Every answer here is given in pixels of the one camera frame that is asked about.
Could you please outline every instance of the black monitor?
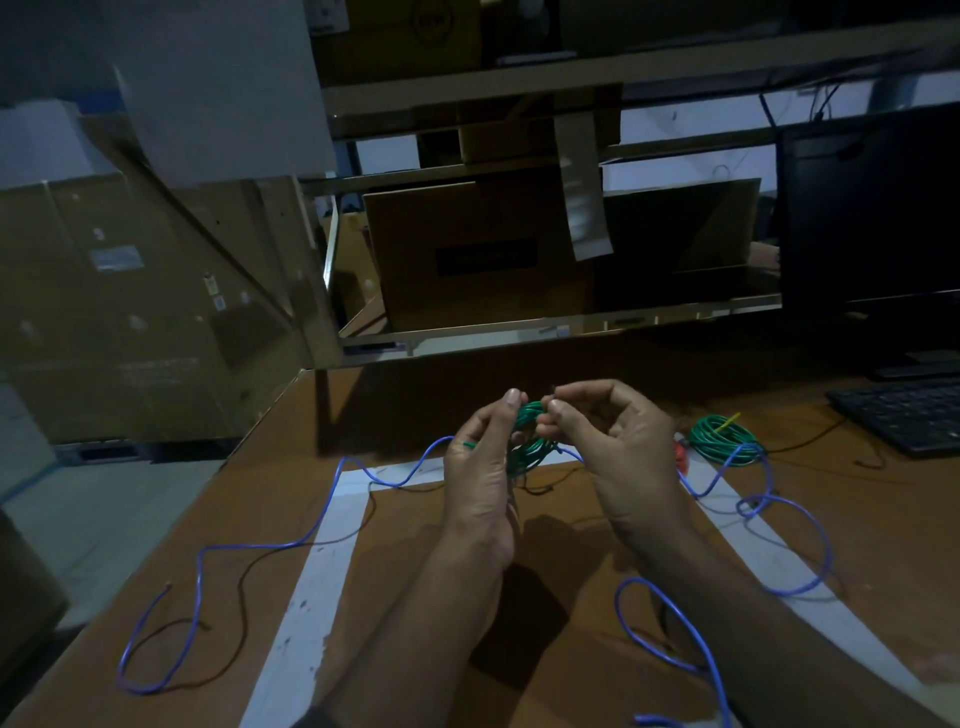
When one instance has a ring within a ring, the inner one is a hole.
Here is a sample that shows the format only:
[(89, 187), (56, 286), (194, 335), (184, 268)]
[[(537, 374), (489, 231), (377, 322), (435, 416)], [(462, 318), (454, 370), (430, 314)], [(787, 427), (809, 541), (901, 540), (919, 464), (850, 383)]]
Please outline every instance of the black monitor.
[(777, 156), (784, 309), (958, 296), (960, 104), (787, 130)]

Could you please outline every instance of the black keyboard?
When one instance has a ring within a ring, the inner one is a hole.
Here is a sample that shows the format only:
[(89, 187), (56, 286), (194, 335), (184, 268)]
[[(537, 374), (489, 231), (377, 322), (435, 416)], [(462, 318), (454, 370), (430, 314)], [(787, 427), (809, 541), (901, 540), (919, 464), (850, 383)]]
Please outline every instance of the black keyboard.
[(827, 399), (909, 457), (960, 454), (960, 377), (827, 392)]

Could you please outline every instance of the brown tabletop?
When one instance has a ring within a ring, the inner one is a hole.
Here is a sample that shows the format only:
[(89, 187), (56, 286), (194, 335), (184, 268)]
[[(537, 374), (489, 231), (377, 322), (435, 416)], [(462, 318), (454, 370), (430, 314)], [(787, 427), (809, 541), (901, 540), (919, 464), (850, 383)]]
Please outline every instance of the brown tabletop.
[[(359, 455), (369, 464), (416, 459), (510, 386), (538, 397), (556, 384), (601, 376), (627, 381), (682, 424), (707, 412), (742, 411), (740, 422), (769, 449), (801, 442), (838, 419), (823, 392), (858, 381), (804, 353), (776, 315), (304, 373), (9, 726), (234, 728), (308, 549), (208, 557), (203, 629), (171, 688), (135, 697), (115, 682), (133, 625), (168, 581), (173, 590), (145, 630), (157, 634), (134, 655), (130, 677), (155, 681), (173, 664), (192, 611), (200, 547), (296, 539), (317, 517), (341, 455)], [(957, 462), (908, 461), (862, 429), (842, 425), (813, 445), (775, 456), (774, 463), (778, 489), (813, 511), (834, 543), (831, 587), (927, 683), (960, 681), (960, 577), (951, 557), (960, 543)], [(513, 641), (510, 664), (518, 667), (511, 671), (497, 662), (488, 635), (451, 722), (623, 724), (632, 711), (651, 707), (681, 719), (708, 716), (713, 696), (707, 688), (647, 658), (619, 634), (612, 589), (630, 572), (629, 560), (597, 518), (582, 471), (543, 468), (530, 486), (536, 490), (561, 477), (546, 495), (520, 494), (524, 536), (503, 597), (514, 602), (503, 602), (510, 606), (491, 631), (502, 643)], [(761, 478), (758, 468), (728, 476), (742, 494), (760, 489)], [(376, 512), (358, 536), (322, 682), (416, 568), (442, 498), (442, 490), (376, 494)], [(708, 522), (697, 518), (709, 534)], [(772, 508), (765, 519), (797, 552), (818, 557), (821, 547), (801, 517)], [(404, 556), (384, 558), (401, 537), (411, 542)], [(736, 559), (722, 539), (713, 541)], [(513, 606), (526, 604), (524, 595), (544, 610), (542, 619)], [(629, 601), (628, 619), (656, 633), (645, 598)]]

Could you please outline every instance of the floor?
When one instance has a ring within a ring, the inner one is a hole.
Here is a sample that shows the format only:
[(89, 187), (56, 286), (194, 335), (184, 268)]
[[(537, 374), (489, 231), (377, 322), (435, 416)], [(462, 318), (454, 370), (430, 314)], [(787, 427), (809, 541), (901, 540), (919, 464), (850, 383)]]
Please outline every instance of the floor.
[(0, 722), (109, 604), (221, 462), (61, 467), (0, 377), (0, 507), (70, 599), (58, 633), (0, 687)]

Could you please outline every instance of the green wire coil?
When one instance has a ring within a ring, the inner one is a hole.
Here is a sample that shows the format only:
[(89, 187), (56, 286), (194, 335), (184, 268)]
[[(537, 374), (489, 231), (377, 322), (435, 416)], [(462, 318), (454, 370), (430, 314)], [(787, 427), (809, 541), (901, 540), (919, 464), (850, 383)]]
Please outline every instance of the green wire coil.
[[(539, 401), (532, 401), (521, 406), (516, 413), (514, 432), (535, 423), (537, 416), (542, 413), (543, 404)], [(476, 447), (473, 443), (465, 443), (465, 445), (471, 449)], [(529, 473), (558, 447), (559, 445), (553, 440), (536, 437), (522, 445), (511, 448), (510, 452), (507, 453), (507, 476), (516, 478)]]
[[(687, 441), (693, 449), (715, 463), (727, 462), (731, 453), (744, 443), (759, 446), (753, 432), (734, 422), (727, 424), (729, 420), (729, 417), (723, 415), (702, 417), (690, 429)], [(756, 449), (744, 448), (736, 454), (730, 464), (741, 467), (751, 465), (759, 459), (759, 452)]]

